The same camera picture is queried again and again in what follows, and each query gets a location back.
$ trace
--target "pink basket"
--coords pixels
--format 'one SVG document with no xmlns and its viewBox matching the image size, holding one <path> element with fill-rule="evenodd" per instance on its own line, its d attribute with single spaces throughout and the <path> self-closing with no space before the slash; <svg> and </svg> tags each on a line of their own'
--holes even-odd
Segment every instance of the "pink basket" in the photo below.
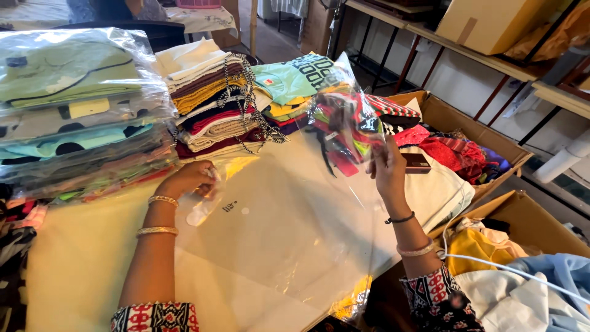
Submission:
<svg viewBox="0 0 590 332">
<path fill-rule="evenodd" d="M 221 7 L 221 0 L 175 0 L 178 8 L 210 9 Z"/>
</svg>

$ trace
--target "chair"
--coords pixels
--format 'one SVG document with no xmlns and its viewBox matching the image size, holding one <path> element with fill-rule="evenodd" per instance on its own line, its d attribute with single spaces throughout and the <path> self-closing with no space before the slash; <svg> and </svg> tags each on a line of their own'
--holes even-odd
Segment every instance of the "chair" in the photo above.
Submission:
<svg viewBox="0 0 590 332">
<path fill-rule="evenodd" d="M 93 29 L 111 27 L 124 30 L 144 31 L 154 53 L 185 43 L 184 24 L 172 22 L 142 21 L 138 19 L 124 21 L 96 21 L 67 24 L 53 29 Z"/>
</svg>

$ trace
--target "small tag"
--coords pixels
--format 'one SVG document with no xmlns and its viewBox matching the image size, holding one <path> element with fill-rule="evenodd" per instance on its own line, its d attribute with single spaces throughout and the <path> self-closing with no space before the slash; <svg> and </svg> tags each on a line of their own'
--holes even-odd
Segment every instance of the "small tag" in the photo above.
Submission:
<svg viewBox="0 0 590 332">
<path fill-rule="evenodd" d="M 87 100 L 84 102 L 70 103 L 70 119 L 81 116 L 106 112 L 109 110 L 108 98 Z"/>
<path fill-rule="evenodd" d="M 333 132 L 330 135 L 326 136 L 326 140 L 329 141 L 329 140 L 331 140 L 332 138 L 334 138 L 336 136 L 338 136 L 338 133 L 337 132 Z"/>
</svg>

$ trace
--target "white bangle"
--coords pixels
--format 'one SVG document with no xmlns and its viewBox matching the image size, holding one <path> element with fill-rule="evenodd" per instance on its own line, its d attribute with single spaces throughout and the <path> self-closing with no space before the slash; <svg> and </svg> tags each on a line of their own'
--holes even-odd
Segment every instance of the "white bangle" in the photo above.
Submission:
<svg viewBox="0 0 590 332">
<path fill-rule="evenodd" d="M 412 250 L 412 251 L 404 251 L 404 250 L 401 250 L 398 245 L 398 252 L 400 255 L 402 255 L 404 257 L 416 257 L 416 256 L 422 256 L 424 254 L 431 252 L 433 248 L 434 248 L 434 242 L 429 237 L 428 238 L 428 245 L 422 249 Z"/>
</svg>

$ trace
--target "hand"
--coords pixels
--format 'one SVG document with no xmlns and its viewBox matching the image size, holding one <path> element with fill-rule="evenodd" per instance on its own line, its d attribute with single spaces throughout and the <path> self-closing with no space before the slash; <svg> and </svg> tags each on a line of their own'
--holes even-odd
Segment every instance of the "hand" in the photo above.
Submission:
<svg viewBox="0 0 590 332">
<path fill-rule="evenodd" d="M 186 164 L 165 179 L 156 189 L 155 195 L 177 200 L 185 193 L 194 191 L 201 196 L 206 196 L 213 190 L 215 179 L 208 176 L 205 170 L 213 170 L 214 168 L 211 161 L 194 161 Z"/>
<path fill-rule="evenodd" d="M 393 136 L 388 136 L 385 146 L 372 150 L 373 160 L 369 164 L 368 174 L 375 179 L 375 184 L 389 214 L 406 213 L 409 209 L 405 200 L 406 159 L 399 152 Z"/>
</svg>

